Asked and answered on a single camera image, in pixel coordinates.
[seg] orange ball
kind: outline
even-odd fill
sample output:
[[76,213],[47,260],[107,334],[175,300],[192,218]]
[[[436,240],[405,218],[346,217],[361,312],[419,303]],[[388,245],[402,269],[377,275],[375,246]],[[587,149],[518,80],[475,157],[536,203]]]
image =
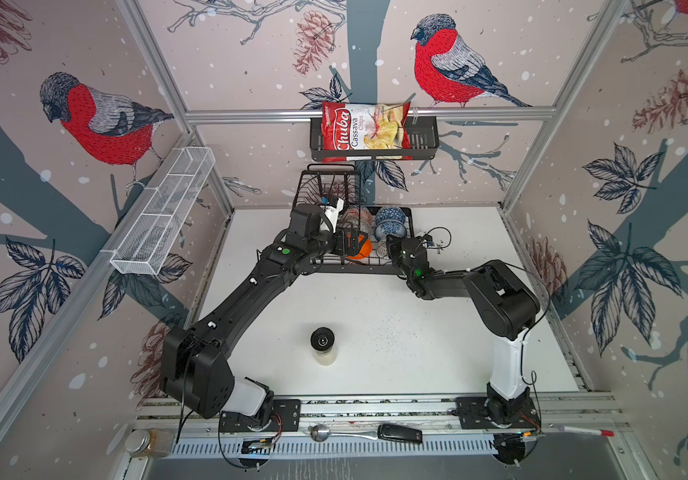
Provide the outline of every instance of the orange ball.
[[[363,235],[360,235],[359,238],[357,239],[358,243],[362,242],[362,239],[365,238]],[[366,258],[368,255],[373,252],[373,244],[371,244],[371,241],[366,239],[366,242],[360,247],[360,254],[355,255],[355,256],[348,256],[347,258],[350,258],[352,260],[362,260]]]

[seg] metal spoon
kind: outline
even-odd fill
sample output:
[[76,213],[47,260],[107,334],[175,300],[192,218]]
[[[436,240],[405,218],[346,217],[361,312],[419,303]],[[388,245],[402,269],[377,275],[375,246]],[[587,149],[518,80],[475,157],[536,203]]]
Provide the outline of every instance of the metal spoon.
[[378,440],[378,435],[376,432],[362,432],[362,433],[335,433],[331,432],[331,429],[324,425],[315,425],[310,429],[310,436],[315,442],[324,442],[330,436],[336,437],[360,437],[369,438],[371,440]]

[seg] red chip bag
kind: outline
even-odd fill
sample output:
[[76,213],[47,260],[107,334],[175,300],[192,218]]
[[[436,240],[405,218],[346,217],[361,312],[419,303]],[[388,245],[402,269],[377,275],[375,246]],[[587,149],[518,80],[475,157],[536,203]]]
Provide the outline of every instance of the red chip bag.
[[[404,125],[411,104],[322,103],[322,148],[324,150],[388,150],[410,148]],[[411,157],[377,157],[410,160]],[[326,158],[325,163],[370,160],[370,157]]]

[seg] white tabletop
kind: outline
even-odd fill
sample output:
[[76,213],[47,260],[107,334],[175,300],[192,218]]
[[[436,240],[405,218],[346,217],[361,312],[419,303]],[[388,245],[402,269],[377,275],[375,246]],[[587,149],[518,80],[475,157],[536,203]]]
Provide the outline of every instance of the white tabletop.
[[[500,259],[521,266],[493,207],[414,207],[416,234],[445,226],[451,245],[429,252],[437,269],[464,270]],[[290,210],[238,210],[200,313],[216,308],[243,281],[262,250],[283,228]],[[435,239],[447,238],[444,231]],[[515,271],[530,285],[528,275]],[[310,335],[327,326],[338,357],[313,358]],[[470,299],[420,300],[396,276],[312,274],[278,295],[245,331],[229,359],[236,377],[267,384],[276,395],[355,395],[485,392],[493,334]],[[549,324],[529,335],[526,379],[538,374],[540,392],[575,392]]]

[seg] black remote control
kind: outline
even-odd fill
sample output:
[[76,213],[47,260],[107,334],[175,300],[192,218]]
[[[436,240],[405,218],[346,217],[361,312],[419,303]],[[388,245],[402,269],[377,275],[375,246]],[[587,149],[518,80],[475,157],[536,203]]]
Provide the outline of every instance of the black remote control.
[[421,430],[408,428],[391,423],[383,423],[378,426],[378,437],[393,442],[422,443],[423,436]]

